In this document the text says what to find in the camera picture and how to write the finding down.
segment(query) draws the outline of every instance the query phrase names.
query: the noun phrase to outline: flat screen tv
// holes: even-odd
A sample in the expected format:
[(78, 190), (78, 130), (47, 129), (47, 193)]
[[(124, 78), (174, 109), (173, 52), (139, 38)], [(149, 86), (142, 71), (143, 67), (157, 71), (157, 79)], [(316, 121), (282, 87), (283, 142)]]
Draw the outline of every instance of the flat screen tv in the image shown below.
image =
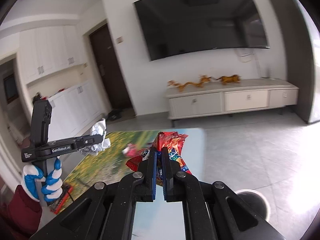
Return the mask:
[(269, 48), (253, 0), (139, 0), (151, 60), (207, 49)]

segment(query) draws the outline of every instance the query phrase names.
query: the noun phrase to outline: person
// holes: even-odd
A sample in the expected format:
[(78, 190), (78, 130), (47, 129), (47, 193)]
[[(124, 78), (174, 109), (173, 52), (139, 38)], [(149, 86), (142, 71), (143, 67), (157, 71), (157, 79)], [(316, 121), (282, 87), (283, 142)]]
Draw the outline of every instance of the person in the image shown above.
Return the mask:
[(44, 178), (43, 171), (28, 164), (24, 166), (21, 185), (18, 185), (12, 200), (0, 208), (0, 239), (27, 240), (38, 230), (42, 215), (35, 179), (46, 184), (41, 188), (44, 200), (56, 200), (62, 194), (61, 161), (57, 157), (54, 170)]

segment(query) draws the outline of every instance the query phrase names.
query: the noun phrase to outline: golden tiger figurine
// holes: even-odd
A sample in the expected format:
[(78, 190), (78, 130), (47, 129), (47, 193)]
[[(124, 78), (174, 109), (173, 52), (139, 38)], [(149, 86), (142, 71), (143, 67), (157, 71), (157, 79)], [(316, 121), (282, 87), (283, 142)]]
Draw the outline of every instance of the golden tiger figurine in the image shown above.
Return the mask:
[(179, 92), (182, 92), (187, 85), (194, 85), (195, 87), (203, 87), (203, 83), (211, 82), (211, 79), (212, 79), (212, 77), (208, 77), (207, 75), (203, 75), (203, 76), (200, 76), (199, 83), (187, 82), (183, 85), (181, 83), (175, 82), (174, 80), (170, 80), (170, 81), (168, 81), (168, 86), (178, 87)]
[(226, 76), (222, 76), (216, 80), (219, 80), (221, 79), (221, 82), (222, 84), (226, 85), (227, 83), (240, 83), (240, 76), (238, 75), (233, 75), (233, 76), (230, 76), (230, 77), (226, 77)]

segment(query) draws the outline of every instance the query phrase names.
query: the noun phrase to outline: dark framed window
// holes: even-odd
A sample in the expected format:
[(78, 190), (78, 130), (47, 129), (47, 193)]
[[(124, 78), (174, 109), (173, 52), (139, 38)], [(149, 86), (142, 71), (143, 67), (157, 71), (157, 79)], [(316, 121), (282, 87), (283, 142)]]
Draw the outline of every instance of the dark framed window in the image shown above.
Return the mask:
[(5, 77), (3, 83), (7, 103), (9, 104), (19, 97), (14, 74)]

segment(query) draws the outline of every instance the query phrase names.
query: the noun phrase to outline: blue and white glove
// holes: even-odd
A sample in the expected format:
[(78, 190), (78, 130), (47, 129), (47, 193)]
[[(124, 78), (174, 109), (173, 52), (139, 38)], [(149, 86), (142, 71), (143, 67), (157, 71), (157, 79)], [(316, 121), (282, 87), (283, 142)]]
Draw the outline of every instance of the blue and white glove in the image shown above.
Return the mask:
[(58, 157), (54, 162), (54, 170), (49, 173), (47, 178), (44, 178), (40, 168), (28, 164), (23, 167), (21, 186), (31, 199), (39, 202), (35, 179), (41, 179), (42, 181), (45, 179), (46, 185), (41, 188), (41, 192), (44, 194), (44, 200), (50, 202), (56, 200), (62, 194), (61, 174), (61, 161)]

